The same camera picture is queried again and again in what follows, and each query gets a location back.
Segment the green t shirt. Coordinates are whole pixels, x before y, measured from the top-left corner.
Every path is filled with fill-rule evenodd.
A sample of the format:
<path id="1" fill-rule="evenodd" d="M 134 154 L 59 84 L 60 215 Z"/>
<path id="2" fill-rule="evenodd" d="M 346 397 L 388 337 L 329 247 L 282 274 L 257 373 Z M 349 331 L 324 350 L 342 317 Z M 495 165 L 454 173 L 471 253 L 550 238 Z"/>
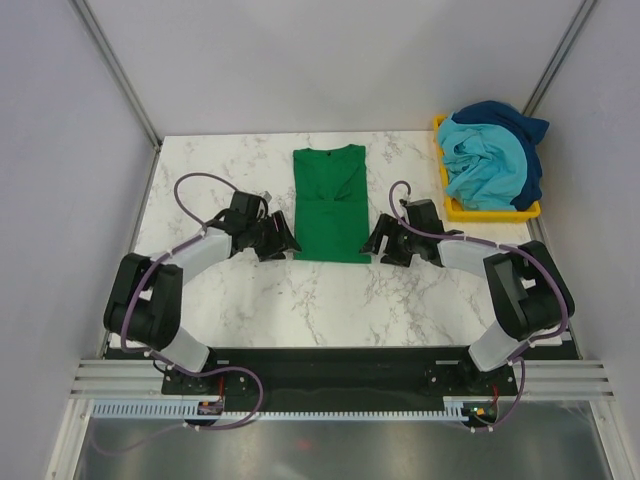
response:
<path id="1" fill-rule="evenodd" d="M 369 264 L 360 252 L 369 238 L 366 148 L 293 152 L 296 260 Z"/>

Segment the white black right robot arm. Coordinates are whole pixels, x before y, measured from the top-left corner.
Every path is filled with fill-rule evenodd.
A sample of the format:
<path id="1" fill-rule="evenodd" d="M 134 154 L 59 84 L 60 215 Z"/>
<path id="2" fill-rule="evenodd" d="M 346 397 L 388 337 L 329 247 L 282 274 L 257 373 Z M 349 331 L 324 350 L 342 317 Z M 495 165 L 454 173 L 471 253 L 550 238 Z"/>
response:
<path id="1" fill-rule="evenodd" d="M 444 231 L 430 221 L 422 231 L 404 219 L 383 214 L 360 252 L 377 254 L 383 240 L 384 264 L 408 267 L 414 256 L 440 268 L 484 279 L 495 321 L 466 350 L 458 381 L 467 392 L 483 392 L 494 370 L 512 363 L 539 340 L 564 333 L 575 304 L 546 246 L 539 241 L 512 246 Z"/>

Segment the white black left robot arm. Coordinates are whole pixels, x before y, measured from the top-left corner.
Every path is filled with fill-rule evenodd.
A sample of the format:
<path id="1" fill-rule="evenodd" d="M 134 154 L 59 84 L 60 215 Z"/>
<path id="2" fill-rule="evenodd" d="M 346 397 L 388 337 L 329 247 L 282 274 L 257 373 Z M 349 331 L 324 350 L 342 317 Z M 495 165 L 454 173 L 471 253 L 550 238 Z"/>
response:
<path id="1" fill-rule="evenodd" d="M 262 216 L 225 209 L 179 245 L 120 262 L 104 313 L 104 327 L 126 353 L 142 353 L 185 373 L 185 382 L 208 393 L 219 382 L 213 349 L 181 326 L 184 287 L 205 270 L 247 249 L 261 262 L 300 253 L 284 214 Z"/>

